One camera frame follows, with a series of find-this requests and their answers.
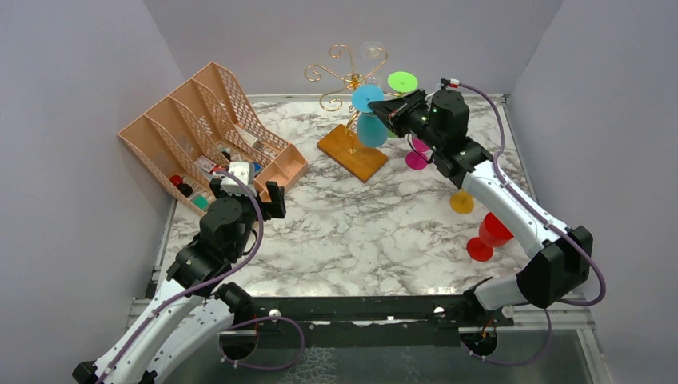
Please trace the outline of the magenta wine glass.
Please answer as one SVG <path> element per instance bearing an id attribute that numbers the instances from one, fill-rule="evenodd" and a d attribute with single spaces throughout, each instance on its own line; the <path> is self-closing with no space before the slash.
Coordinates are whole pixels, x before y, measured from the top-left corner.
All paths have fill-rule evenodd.
<path id="1" fill-rule="evenodd" d="M 426 153 L 429 148 L 418 138 L 409 139 L 411 151 L 405 157 L 406 165 L 413 170 L 423 170 L 429 163 Z"/>

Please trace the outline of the red wine glass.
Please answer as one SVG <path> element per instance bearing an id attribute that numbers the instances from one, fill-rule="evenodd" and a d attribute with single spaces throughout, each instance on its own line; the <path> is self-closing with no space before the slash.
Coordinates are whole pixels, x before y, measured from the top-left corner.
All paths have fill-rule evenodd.
<path id="1" fill-rule="evenodd" d="M 510 230 L 493 214 L 487 213 L 481 222 L 478 235 L 470 238 L 466 245 L 470 258 L 487 262 L 496 248 L 505 246 L 514 238 Z"/>

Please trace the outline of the green wine glass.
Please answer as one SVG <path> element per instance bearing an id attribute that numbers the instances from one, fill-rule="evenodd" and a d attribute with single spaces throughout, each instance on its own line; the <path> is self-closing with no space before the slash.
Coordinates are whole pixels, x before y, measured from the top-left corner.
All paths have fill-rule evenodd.
<path id="1" fill-rule="evenodd" d="M 419 87 L 417 77 L 407 71 L 396 71 L 391 73 L 387 77 L 387 83 L 392 89 L 391 92 L 385 92 L 385 96 L 389 96 L 389 101 L 395 98 L 401 98 Z"/>

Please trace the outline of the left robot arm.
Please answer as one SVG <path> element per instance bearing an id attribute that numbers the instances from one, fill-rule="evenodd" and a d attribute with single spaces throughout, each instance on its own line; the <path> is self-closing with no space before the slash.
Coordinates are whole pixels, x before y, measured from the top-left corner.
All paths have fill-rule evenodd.
<path id="1" fill-rule="evenodd" d="M 110 350 L 74 368 L 76 382 L 161 383 L 218 331 L 253 323 L 253 298 L 226 279 L 259 250 L 263 223 L 285 217 L 284 187 L 265 185 L 268 202 L 244 182 L 211 181 L 217 198 L 198 233 L 177 253 L 166 281 Z"/>

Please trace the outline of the clear wine glass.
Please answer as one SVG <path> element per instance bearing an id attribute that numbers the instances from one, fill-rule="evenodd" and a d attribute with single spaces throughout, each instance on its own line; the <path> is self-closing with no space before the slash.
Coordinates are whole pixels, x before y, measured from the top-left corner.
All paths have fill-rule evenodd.
<path id="1" fill-rule="evenodd" d="M 360 46 L 361 73 L 365 82 L 370 85 L 382 87 L 384 80 L 381 68 L 388 59 L 385 45 L 379 41 L 363 42 Z"/>

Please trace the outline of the blue wine glass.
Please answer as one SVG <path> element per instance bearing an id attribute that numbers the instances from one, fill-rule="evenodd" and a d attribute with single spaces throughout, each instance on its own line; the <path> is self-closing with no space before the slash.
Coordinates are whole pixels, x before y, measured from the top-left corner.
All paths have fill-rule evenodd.
<path id="1" fill-rule="evenodd" d="M 352 95 L 352 104 L 359 113 L 356 131 L 362 145 L 371 148 L 382 146 L 387 140 L 387 128 L 369 107 L 371 102 L 385 100 L 383 91 L 375 85 L 359 86 Z"/>

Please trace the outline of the yellow wine glass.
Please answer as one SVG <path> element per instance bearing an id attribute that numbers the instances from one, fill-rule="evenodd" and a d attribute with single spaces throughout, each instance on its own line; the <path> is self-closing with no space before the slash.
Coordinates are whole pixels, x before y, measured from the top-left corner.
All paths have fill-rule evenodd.
<path id="1" fill-rule="evenodd" d="M 470 214 L 475 207 L 473 196 L 465 190 L 454 193 L 449 199 L 449 205 L 458 214 Z"/>

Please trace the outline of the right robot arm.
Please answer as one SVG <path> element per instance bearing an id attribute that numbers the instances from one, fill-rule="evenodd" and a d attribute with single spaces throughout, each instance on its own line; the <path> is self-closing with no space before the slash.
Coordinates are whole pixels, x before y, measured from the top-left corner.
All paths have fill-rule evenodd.
<path id="1" fill-rule="evenodd" d="M 438 90 L 428 100 L 423 90 L 415 90 L 371 101 L 368 108 L 398 137 L 420 139 L 437 170 L 488 208 L 530 258 L 520 272 L 489 278 L 463 293 L 467 323 L 479 326 L 504 306 L 545 309 L 588 280 L 592 234 L 547 214 L 514 186 L 495 158 L 467 135 L 470 109 L 459 92 Z"/>

